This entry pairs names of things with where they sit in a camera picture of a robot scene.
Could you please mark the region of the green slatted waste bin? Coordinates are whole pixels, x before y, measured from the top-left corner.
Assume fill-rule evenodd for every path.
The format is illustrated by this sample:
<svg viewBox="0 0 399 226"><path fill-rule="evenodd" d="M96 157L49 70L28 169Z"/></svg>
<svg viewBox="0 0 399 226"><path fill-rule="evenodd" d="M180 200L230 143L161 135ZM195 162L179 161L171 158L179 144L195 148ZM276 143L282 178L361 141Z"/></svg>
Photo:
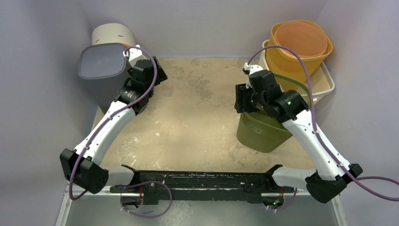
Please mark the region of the green slatted waste bin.
<svg viewBox="0 0 399 226"><path fill-rule="evenodd" d="M309 88L292 78L274 74L281 90L297 91L307 104ZM269 117L266 112L241 113L237 130L237 139L244 146L262 153L269 153L292 137L292 134L279 124L276 119Z"/></svg>

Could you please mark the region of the grey slatted waste bin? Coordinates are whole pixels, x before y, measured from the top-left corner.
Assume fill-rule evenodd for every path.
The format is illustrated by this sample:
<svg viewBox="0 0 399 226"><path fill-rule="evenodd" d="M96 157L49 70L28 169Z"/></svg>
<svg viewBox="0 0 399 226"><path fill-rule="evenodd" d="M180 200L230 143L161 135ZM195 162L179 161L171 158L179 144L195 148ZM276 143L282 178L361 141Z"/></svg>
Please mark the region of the grey slatted waste bin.
<svg viewBox="0 0 399 226"><path fill-rule="evenodd" d="M106 43L87 47L80 55L78 76L102 113L106 113L117 92L131 78L132 68L123 52L122 43Z"/></svg>

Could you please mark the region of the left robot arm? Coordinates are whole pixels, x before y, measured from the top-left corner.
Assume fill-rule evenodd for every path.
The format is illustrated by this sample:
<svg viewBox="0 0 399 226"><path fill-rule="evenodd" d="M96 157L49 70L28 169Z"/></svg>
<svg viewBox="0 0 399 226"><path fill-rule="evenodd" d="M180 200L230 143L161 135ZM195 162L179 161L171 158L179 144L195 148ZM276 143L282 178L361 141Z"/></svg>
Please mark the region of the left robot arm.
<svg viewBox="0 0 399 226"><path fill-rule="evenodd" d="M123 128L141 113L153 95L153 88L168 77L156 57L140 59L128 71L131 75L117 92L109 109L90 134L73 150L60 154L69 195L73 200L73 185L96 194L105 186L122 186L128 192L140 188L140 179L128 166L102 168L101 163L111 144Z"/></svg>

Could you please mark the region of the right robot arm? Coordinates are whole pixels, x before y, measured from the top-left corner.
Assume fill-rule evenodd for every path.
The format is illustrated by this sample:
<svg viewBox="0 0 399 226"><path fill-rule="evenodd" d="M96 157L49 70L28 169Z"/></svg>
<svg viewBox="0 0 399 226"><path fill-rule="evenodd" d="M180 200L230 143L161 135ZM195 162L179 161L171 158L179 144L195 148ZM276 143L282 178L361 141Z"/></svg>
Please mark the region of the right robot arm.
<svg viewBox="0 0 399 226"><path fill-rule="evenodd" d="M264 179L267 190L299 188L320 203L327 203L363 172L359 164L349 163L328 140L319 141L324 133L312 121L309 105L298 91L283 89L275 74L261 67L243 72L248 79L236 85L236 111L264 112L276 119L297 139L316 167L303 170L276 165Z"/></svg>

